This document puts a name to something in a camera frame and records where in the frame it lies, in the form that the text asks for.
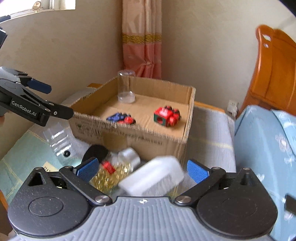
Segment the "large white plastic bottle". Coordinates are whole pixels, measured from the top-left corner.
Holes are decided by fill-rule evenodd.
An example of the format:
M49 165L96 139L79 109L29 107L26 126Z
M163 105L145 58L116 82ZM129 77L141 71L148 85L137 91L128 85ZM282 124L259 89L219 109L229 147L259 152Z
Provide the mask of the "large white plastic bottle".
M157 156L121 180L118 187L129 196L164 196L178 186L185 173L174 156Z

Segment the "clear plastic box red label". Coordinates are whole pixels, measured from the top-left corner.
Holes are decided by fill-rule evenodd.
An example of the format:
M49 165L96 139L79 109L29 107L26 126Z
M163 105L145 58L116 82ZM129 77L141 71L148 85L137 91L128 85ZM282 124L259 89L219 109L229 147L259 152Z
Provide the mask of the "clear plastic box red label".
M73 139L70 137L69 131L63 128L60 123L47 128L43 134L58 159L64 160L76 155Z

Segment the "black toy train blue print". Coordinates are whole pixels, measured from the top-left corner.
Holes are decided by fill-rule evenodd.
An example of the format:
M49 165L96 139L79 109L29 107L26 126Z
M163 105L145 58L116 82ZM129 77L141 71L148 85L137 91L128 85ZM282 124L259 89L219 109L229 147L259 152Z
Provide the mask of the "black toy train blue print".
M127 125L136 124L136 120L130 114L119 113L119 112L107 117L106 120L114 123L124 123Z

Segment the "glass bottle of yellow capsules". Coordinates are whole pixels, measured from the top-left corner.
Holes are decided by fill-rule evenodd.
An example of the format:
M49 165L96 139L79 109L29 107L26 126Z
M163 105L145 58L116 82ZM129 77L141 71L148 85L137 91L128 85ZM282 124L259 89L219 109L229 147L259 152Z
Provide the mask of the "glass bottle of yellow capsules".
M99 166L90 184L97 190L110 194L140 164L138 153L131 147L118 153L109 153Z

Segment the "red toy train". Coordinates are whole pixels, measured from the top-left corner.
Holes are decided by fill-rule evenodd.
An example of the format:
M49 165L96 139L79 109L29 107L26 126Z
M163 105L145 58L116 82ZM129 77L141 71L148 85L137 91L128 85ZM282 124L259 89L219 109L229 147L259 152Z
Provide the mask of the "red toy train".
M180 111L169 105L160 107L154 111L154 122L165 127L175 126L180 119Z

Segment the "cardboard box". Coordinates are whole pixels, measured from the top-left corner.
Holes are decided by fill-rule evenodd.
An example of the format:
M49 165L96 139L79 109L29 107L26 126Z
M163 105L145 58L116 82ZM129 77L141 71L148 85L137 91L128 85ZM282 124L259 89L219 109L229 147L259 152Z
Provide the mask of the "cardboard box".
M156 156L185 157L192 123L196 89L170 81L132 77L135 101L117 99L117 78L71 103L74 116L69 125L74 137L103 145L113 152L133 148L143 160ZM172 127L154 122L154 111L166 105L178 109L180 121Z

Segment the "clear plastic cup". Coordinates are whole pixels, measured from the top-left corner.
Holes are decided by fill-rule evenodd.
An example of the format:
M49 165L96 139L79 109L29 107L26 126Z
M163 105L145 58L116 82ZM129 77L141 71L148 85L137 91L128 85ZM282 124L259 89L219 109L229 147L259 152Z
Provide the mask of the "clear plastic cup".
M120 70L117 73L117 99L124 104L131 104L135 101L135 94L130 90L130 78L135 77L133 70Z

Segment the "wooden headboard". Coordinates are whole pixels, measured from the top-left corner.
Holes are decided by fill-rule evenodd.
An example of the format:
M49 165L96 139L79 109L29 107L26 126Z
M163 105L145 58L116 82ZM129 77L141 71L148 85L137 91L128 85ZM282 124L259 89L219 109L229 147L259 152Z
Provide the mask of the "wooden headboard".
M295 115L295 41L284 31L260 25L256 29L258 56L238 116L249 105Z

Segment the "pink curtain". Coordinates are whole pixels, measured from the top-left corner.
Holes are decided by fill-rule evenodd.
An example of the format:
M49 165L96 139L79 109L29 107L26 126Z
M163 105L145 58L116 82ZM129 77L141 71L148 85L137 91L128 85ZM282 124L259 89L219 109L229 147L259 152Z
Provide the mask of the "pink curtain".
M122 48L125 69L138 77L162 77L162 1L122 2Z

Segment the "white wall plug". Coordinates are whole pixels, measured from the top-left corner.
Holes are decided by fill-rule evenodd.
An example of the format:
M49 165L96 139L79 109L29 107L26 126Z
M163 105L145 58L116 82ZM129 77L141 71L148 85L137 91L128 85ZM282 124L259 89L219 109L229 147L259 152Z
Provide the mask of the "white wall plug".
M235 118L238 113L238 102L234 100L229 100L227 111L232 114L232 116Z

